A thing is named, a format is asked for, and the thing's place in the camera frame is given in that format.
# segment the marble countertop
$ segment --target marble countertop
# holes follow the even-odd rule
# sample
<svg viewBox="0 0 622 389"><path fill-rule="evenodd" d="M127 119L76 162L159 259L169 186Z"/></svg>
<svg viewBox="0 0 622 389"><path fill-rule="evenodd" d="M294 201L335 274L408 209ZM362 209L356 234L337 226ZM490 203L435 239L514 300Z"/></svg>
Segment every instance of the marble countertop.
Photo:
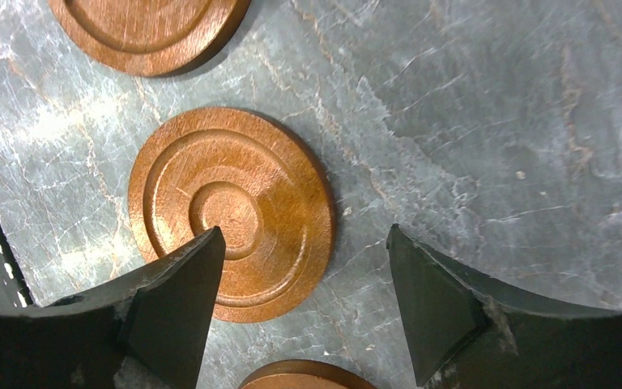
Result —
<svg viewBox="0 0 622 389"><path fill-rule="evenodd" d="M205 105L294 130L341 218L301 306L211 324L199 388L288 358L414 387L394 222L521 288L622 309L622 2L253 0L205 66L142 79L88 58L45 1L0 1L0 221L38 304L143 264L134 158Z"/></svg>

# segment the wood grain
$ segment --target wood grain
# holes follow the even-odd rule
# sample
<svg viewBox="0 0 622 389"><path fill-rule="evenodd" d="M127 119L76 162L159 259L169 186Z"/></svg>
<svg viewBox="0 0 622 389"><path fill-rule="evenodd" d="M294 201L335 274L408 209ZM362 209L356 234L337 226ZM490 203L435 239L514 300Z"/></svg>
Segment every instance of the wood grain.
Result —
<svg viewBox="0 0 622 389"><path fill-rule="evenodd" d="M153 76L215 54L236 31L249 0L49 0L49 6L90 57Z"/></svg>
<svg viewBox="0 0 622 389"><path fill-rule="evenodd" d="M212 226L223 230L214 316L231 322L299 305L334 244L334 201L313 153L288 130L238 109L196 109L163 124L134 162L128 205L148 262Z"/></svg>
<svg viewBox="0 0 622 389"><path fill-rule="evenodd" d="M363 378L319 361L274 362L245 378L240 389L375 389Z"/></svg>

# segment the wooden disc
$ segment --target wooden disc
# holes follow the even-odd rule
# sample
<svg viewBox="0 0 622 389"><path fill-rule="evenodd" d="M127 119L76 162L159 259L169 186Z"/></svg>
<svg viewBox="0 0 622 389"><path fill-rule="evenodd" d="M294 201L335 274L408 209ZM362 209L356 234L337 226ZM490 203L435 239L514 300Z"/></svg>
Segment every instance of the wooden disc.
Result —
<svg viewBox="0 0 622 389"><path fill-rule="evenodd" d="M290 360L254 371L240 389L375 389L356 374L318 361Z"/></svg>
<svg viewBox="0 0 622 389"><path fill-rule="evenodd" d="M63 30L95 60L131 75L164 75L212 56L249 0L49 0Z"/></svg>
<svg viewBox="0 0 622 389"><path fill-rule="evenodd" d="M299 305L334 243L334 202L315 156L293 133L239 109L195 109L163 124L134 162L128 206L147 262L212 226L223 230L214 317L230 322Z"/></svg>

